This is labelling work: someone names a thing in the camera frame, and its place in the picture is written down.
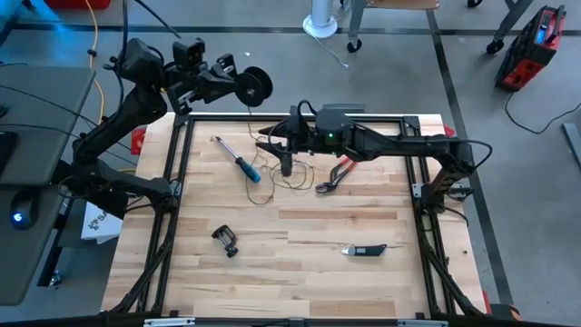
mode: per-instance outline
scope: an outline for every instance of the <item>white paper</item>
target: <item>white paper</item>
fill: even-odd
[[[82,240],[96,240],[101,244],[119,236],[122,227],[121,219],[87,202],[81,231]]]

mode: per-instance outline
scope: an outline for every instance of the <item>pliers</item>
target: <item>pliers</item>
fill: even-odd
[[[333,169],[331,169],[330,170],[330,180],[328,182],[320,183],[319,185],[317,185],[315,187],[315,191],[317,193],[329,193],[329,192],[335,191],[335,189],[339,185],[339,182],[349,172],[351,172],[355,168],[355,166],[357,165],[356,162],[351,162],[351,164],[349,165],[349,167],[347,167],[347,169],[345,169],[344,171],[339,173],[339,169],[343,165],[347,164],[348,162],[351,162],[350,158],[345,158],[338,165],[336,165]]]

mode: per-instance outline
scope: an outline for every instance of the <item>clamp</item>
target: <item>clamp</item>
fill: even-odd
[[[347,164],[348,162],[351,162],[349,167],[347,167],[344,171],[339,173],[339,169],[341,169],[341,167],[344,166],[345,164]],[[339,185],[339,182],[343,178],[345,178],[345,176],[347,176],[348,173],[350,173],[353,169],[355,169],[356,165],[357,165],[357,162],[352,162],[350,160],[350,158],[343,159],[338,165],[336,165],[333,169],[330,170],[329,181],[325,182],[325,183],[320,183],[319,185],[317,185],[315,187],[315,191],[317,193],[329,193],[329,192],[335,191],[335,189]]]
[[[215,230],[214,233],[212,233],[212,238],[219,239],[224,243],[224,250],[226,250],[226,256],[229,258],[232,258],[236,253],[238,253],[238,248],[235,246],[238,238],[228,225],[222,225]]]

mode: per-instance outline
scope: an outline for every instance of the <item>wooden table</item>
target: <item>wooden table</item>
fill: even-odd
[[[422,134],[443,133],[439,115],[424,114],[419,120]],[[173,115],[167,114],[148,127],[137,167],[141,177],[162,175],[172,121]],[[269,125],[252,123],[251,129],[256,134]],[[383,134],[399,132],[394,124],[367,126]],[[428,312],[403,158],[360,163],[333,195],[316,194],[314,187],[307,191],[276,187],[272,201],[256,206],[247,198],[243,173],[215,135],[247,160],[255,155],[246,123],[195,123],[165,312],[236,318],[413,318],[415,312]],[[264,159],[259,158],[258,164],[278,162],[260,153]],[[175,172],[180,155],[178,151]],[[339,162],[329,155],[299,154],[296,158],[315,167],[314,184],[328,180],[330,168]],[[428,167],[435,176],[438,163],[428,159]],[[257,202],[266,201],[272,190],[268,175],[261,175],[260,183],[249,182],[250,195]],[[304,170],[294,167],[288,181],[296,184],[303,178]],[[311,171],[307,178],[312,178]],[[279,174],[275,180],[281,181]],[[457,203],[447,206],[462,210]],[[441,214],[439,220],[450,273],[484,311],[466,223],[454,213]],[[152,223],[149,208],[127,214],[104,310],[115,306],[143,271]],[[210,236],[223,224],[239,237],[240,251],[232,259],[226,257],[222,243]],[[340,254],[346,244],[379,243],[389,247],[381,257]],[[441,283],[434,276],[444,308]],[[154,277],[150,305],[156,284]]]

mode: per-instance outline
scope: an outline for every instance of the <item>white stand base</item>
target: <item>white stand base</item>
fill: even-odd
[[[327,38],[334,35],[335,32],[337,32],[337,27],[337,21],[333,16],[330,18],[329,23],[323,27],[315,26],[314,23],[312,23],[310,15],[302,21],[302,29],[304,29],[308,35],[316,38]]]

